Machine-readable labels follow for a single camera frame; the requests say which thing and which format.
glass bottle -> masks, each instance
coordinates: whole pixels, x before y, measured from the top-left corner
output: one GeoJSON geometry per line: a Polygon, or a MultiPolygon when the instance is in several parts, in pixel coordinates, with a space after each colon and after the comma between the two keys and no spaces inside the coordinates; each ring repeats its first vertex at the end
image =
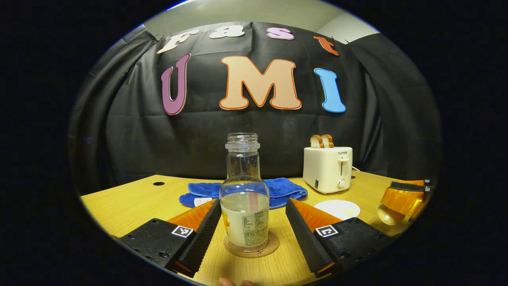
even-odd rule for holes
{"type": "Polygon", "coordinates": [[[229,242],[242,252],[263,249],[268,241],[270,193],[261,179],[259,147],[255,133],[228,134],[228,176],[219,199],[229,242]]]}

white plate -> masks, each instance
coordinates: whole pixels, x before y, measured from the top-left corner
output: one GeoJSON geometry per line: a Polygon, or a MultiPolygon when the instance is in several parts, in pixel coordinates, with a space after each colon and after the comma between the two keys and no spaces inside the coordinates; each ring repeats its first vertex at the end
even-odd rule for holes
{"type": "Polygon", "coordinates": [[[347,220],[360,215],[360,207],[357,204],[349,201],[343,201],[341,199],[324,201],[316,204],[314,207],[342,220],[347,220]]]}

milky liquid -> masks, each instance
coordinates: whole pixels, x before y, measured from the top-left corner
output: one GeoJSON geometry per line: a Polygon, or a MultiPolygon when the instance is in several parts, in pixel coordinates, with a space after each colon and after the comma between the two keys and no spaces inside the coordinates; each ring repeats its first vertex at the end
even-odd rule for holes
{"type": "Polygon", "coordinates": [[[255,248],[268,239],[267,196],[256,192],[237,192],[220,201],[223,220],[231,244],[255,248]]]}

letter m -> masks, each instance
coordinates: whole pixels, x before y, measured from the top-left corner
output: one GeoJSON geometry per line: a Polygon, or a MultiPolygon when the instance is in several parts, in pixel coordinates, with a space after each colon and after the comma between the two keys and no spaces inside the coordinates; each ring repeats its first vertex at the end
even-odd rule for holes
{"type": "Polygon", "coordinates": [[[254,103],[261,107],[274,87],[270,105],[278,109],[298,109],[302,102],[296,96],[293,69],[295,63],[275,59],[261,73],[255,64],[246,56],[227,56],[221,60],[228,66],[228,84],[226,97],[219,105],[223,109],[243,109],[249,100],[243,96],[243,86],[247,88],[254,103]]]}

cork coaster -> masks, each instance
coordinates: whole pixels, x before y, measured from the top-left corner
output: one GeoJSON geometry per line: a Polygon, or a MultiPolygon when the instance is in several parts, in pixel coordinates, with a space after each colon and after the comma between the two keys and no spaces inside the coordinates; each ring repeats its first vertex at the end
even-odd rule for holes
{"type": "Polygon", "coordinates": [[[273,232],[268,231],[268,242],[266,243],[263,249],[260,249],[256,252],[241,252],[233,248],[233,246],[229,242],[228,236],[226,236],[224,237],[224,247],[229,252],[239,257],[258,258],[273,253],[279,247],[279,238],[273,232]]]}

